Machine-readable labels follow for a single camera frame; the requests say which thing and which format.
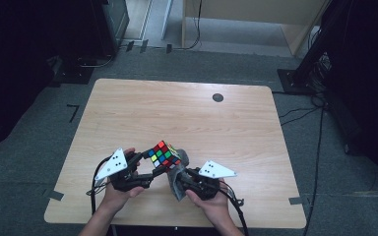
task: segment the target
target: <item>cube face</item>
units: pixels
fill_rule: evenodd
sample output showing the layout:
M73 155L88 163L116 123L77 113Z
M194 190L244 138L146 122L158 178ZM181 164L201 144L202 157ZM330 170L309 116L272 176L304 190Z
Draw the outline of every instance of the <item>cube face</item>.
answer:
M180 155L174 147L165 141L159 142L149 151L149 157L155 168L166 166L167 171L180 163Z

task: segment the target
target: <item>light wood tabletop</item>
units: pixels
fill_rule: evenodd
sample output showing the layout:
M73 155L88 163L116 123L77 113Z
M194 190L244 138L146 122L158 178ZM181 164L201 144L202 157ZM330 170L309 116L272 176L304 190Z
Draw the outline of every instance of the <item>light wood tabletop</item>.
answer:
M219 93L223 101L216 102ZM91 217L91 188L97 165L118 148L145 151L166 141L184 149L190 168L213 160L237 172L225 178L248 227L302 228L302 205L271 90L267 87L99 79L85 108L44 218L53 223L86 223ZM151 173L142 159L139 173ZM96 206L104 192L96 195ZM241 226L229 204L231 216ZM172 195L167 176L128 201L112 221L119 225L212 227L186 197Z

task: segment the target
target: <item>floor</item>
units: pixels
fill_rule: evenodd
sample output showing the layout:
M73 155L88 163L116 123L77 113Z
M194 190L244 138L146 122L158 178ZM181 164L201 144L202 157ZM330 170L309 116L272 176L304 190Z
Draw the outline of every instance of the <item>floor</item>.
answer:
M148 46L151 47L166 48L171 44L173 48L180 48L182 1L173 2L164 39L161 39L167 2L168 0L128 0L130 25L124 41L134 40L138 44L148 40ZM185 46L189 47L198 35L195 27L197 21L191 18L185 21ZM199 25L200 42L192 50L292 57L279 24L201 18ZM311 36L317 30L318 27L311 32ZM305 43L297 57L303 58L307 50L308 45Z

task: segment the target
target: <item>white bracket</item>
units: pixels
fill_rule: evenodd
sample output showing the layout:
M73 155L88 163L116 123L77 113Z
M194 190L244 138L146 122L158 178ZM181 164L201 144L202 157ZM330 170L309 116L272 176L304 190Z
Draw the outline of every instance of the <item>white bracket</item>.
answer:
M124 151L122 148L116 150L113 155L109 158L105 165L103 165L102 169L97 173L94 179L96 183L94 186L99 186L102 181L110 176L113 175L123 169L128 167L127 159L125 158Z
M199 174L213 179L237 176L237 173L235 171L230 170L211 160L208 160L204 164L204 166L202 166L201 170L199 170Z

